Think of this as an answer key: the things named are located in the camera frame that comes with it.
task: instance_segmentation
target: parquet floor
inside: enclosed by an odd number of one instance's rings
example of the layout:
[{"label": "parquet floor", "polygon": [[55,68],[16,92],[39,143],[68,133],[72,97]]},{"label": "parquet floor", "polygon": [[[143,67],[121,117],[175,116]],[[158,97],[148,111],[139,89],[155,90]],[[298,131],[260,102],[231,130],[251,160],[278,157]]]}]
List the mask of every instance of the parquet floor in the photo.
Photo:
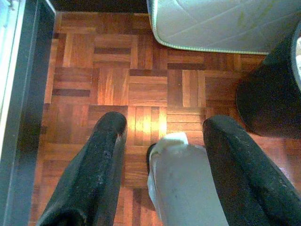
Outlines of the parquet floor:
[{"label": "parquet floor", "polygon": [[[264,56],[161,46],[144,14],[59,13],[50,58],[29,225],[96,121],[117,111],[128,135],[115,226],[161,226],[147,193],[147,147],[176,131],[202,145],[202,123],[216,114],[241,123],[237,84]],[[252,137],[301,191],[301,141]]]}]

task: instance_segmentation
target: wood tile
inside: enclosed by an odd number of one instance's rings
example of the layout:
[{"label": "wood tile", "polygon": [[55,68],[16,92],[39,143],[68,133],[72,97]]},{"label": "wood tile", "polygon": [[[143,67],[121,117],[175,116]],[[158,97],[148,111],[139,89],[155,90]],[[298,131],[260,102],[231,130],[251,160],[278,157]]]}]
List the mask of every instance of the wood tile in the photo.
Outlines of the wood tile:
[{"label": "wood tile", "polygon": [[[237,84],[265,56],[162,46],[147,14],[59,12],[53,38],[29,225],[98,119],[115,111],[127,118],[127,143],[114,226],[162,226],[146,189],[149,145],[172,132],[204,145],[203,122],[217,114],[245,127]],[[301,191],[301,141],[251,136]]]}]

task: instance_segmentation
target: black trash bin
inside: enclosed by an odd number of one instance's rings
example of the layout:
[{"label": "black trash bin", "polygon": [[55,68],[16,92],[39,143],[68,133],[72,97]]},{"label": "black trash bin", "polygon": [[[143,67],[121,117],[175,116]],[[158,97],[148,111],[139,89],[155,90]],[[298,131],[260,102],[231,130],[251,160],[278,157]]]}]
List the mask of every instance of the black trash bin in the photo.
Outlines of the black trash bin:
[{"label": "black trash bin", "polygon": [[301,138],[301,74],[296,62],[301,22],[238,86],[237,107],[255,133]]}]

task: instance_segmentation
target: black shoe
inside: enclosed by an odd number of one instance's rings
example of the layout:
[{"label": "black shoe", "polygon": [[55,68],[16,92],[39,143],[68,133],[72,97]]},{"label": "black shoe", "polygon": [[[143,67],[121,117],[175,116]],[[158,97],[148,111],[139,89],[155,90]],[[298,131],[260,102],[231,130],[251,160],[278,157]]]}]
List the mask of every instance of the black shoe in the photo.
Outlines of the black shoe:
[{"label": "black shoe", "polygon": [[156,145],[157,143],[152,144],[148,149],[147,149],[147,153],[146,153],[146,166],[147,166],[147,174],[149,175],[150,173],[150,154],[151,151],[153,149],[153,147]]}]

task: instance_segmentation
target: mattress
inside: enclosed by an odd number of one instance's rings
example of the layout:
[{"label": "mattress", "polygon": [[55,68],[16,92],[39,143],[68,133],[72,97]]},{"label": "mattress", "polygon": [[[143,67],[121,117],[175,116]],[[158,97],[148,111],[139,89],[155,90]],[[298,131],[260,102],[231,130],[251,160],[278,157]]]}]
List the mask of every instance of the mattress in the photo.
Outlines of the mattress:
[{"label": "mattress", "polygon": [[156,40],[172,48],[267,54],[301,20],[301,0],[148,0]]}]

